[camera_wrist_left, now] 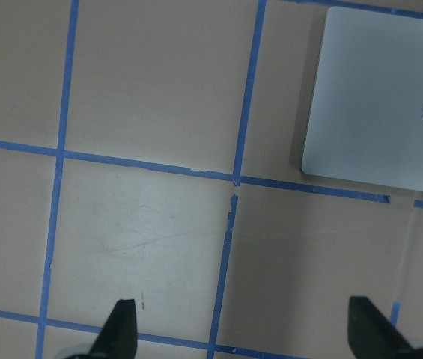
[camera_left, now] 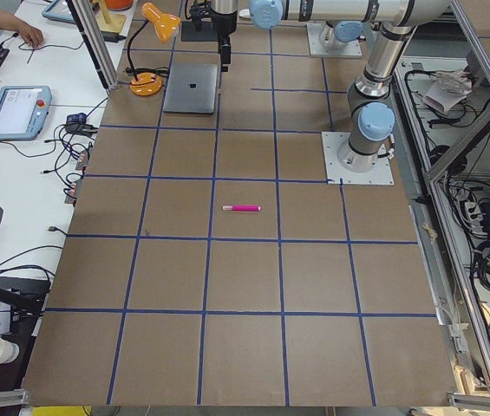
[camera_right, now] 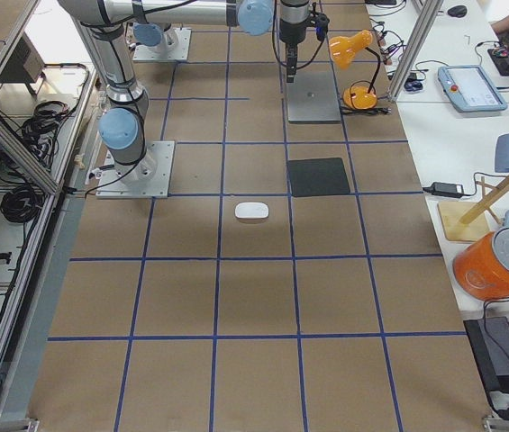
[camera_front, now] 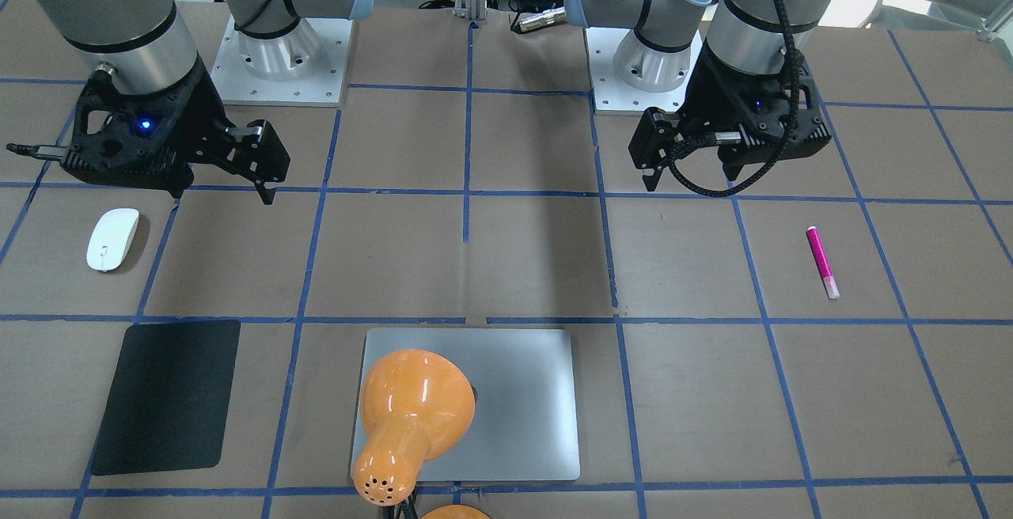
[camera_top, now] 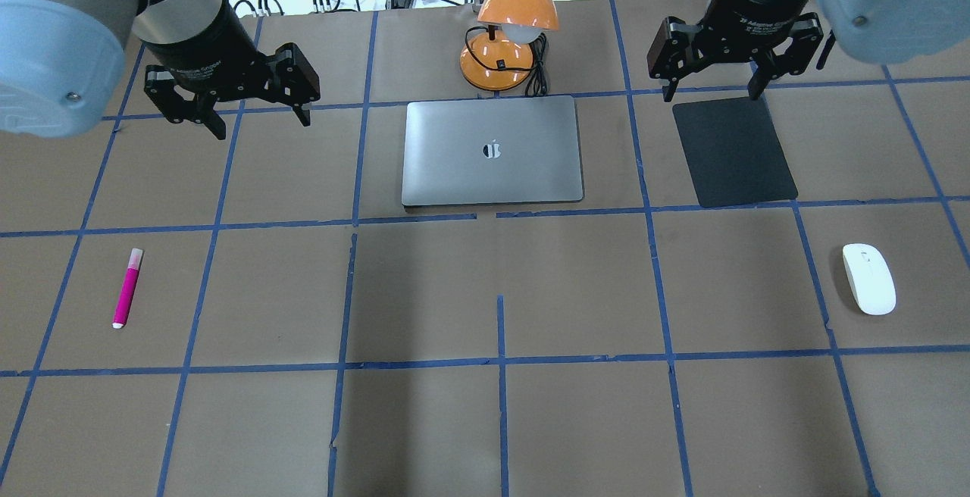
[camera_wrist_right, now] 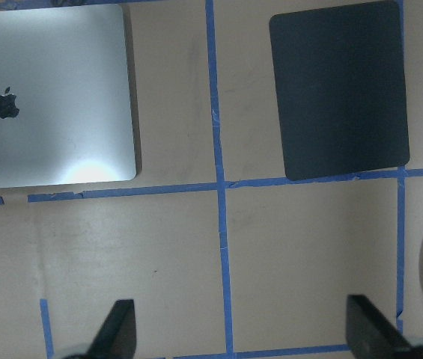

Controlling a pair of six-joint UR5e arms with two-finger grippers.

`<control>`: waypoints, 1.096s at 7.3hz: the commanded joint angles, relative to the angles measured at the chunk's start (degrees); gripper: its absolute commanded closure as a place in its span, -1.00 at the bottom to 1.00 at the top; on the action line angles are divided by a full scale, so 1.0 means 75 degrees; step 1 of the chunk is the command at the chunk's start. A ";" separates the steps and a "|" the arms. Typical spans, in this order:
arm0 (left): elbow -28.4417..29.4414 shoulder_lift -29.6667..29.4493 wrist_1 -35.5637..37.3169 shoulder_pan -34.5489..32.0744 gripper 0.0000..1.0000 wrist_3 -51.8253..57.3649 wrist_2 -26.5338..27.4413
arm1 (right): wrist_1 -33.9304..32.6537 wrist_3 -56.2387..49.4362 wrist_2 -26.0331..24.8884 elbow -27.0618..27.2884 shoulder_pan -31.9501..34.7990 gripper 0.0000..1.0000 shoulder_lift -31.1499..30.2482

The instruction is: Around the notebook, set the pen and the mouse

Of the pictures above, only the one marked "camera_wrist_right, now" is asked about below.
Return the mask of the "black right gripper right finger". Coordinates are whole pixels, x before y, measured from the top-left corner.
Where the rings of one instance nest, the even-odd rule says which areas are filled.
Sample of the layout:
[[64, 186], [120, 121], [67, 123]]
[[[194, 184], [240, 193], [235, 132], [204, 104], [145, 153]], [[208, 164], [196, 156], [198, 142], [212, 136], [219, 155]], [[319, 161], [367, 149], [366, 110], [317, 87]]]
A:
[[409, 358], [413, 347], [365, 295], [348, 295], [346, 342], [354, 358]]

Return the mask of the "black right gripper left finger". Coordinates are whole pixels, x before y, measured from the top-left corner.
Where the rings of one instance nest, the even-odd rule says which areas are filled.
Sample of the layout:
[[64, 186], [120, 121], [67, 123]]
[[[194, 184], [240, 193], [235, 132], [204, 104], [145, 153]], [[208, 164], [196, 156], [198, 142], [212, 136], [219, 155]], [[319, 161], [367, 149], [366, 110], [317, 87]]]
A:
[[117, 300], [94, 340], [86, 358], [134, 358], [137, 347], [134, 300]]

